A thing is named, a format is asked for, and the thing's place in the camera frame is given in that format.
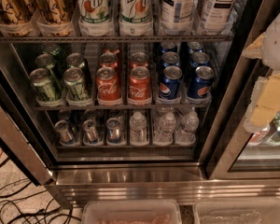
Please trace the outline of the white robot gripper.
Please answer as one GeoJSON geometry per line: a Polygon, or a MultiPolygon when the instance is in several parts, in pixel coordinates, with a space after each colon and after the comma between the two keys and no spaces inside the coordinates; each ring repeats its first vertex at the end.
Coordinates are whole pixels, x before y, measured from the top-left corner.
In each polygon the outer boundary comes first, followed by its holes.
{"type": "MultiPolygon", "coordinates": [[[[266,32],[244,49],[242,55],[247,59],[262,59],[265,65],[280,71],[280,13],[266,32]]],[[[245,112],[245,130],[250,133],[261,131],[274,119],[278,111],[280,72],[274,71],[268,77],[259,77],[254,85],[251,102],[245,112]]]]}

